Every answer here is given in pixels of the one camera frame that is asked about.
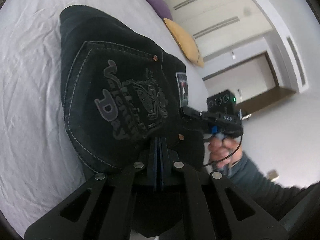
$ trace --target black cable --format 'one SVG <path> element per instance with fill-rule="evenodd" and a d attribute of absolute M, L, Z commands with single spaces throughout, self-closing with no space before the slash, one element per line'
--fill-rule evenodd
<path fill-rule="evenodd" d="M 241 143 L 242 143 L 242 135 L 241 135 L 241 139 L 240 139 L 240 142 L 239 142 L 238 147 L 237 147 L 231 154 L 229 154 L 227 157 L 222 158 L 221 160 L 212 161 L 212 162 L 210 162 L 210 163 L 208 163 L 208 164 L 205 164 L 205 165 L 203 165 L 203 167 L 210 166 L 210 165 L 212 165 L 212 164 L 215 164 L 215 165 L 216 165 L 217 163 L 223 162 L 224 160 L 230 158 L 233 154 L 235 154 L 235 153 L 237 152 L 237 150 L 239 150 L 239 148 L 240 148 L 240 146 L 241 146 Z"/>

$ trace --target bed sheet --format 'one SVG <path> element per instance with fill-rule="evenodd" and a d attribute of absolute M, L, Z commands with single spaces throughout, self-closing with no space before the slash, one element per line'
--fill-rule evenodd
<path fill-rule="evenodd" d="M 60 102 L 59 14 L 75 4 L 116 17 L 183 61 L 189 106 L 207 110 L 203 81 L 145 0 L 7 0 L 0 10 L 0 210 L 21 236 L 84 182 Z"/>

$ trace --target person's hand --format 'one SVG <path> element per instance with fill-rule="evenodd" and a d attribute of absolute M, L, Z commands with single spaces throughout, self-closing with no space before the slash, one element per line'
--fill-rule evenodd
<path fill-rule="evenodd" d="M 208 146 L 210 153 L 210 162 L 221 160 L 229 155 L 229 151 L 233 152 L 239 143 L 233 139 L 226 138 L 223 141 L 220 141 L 218 138 L 213 137 L 210 140 L 210 144 Z M 217 163 L 217 168 L 223 168 L 226 164 L 234 164 L 239 161 L 242 157 L 242 147 L 237 150 L 235 154 L 233 154 L 230 158 Z"/>

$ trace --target dark blue sleeve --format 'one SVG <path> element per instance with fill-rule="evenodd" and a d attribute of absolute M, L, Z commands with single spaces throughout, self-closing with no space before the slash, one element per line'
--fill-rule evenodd
<path fill-rule="evenodd" d="M 306 189 L 281 187 L 267 180 L 245 153 L 231 168 L 228 178 L 277 220 L 286 215 L 315 186 Z"/>

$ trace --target yellow cushion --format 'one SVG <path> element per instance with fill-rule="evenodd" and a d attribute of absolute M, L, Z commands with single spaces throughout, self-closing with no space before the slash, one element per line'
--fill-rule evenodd
<path fill-rule="evenodd" d="M 200 67 L 204 67 L 203 58 L 193 37 L 172 20 L 164 18 L 164 22 L 187 59 Z"/>

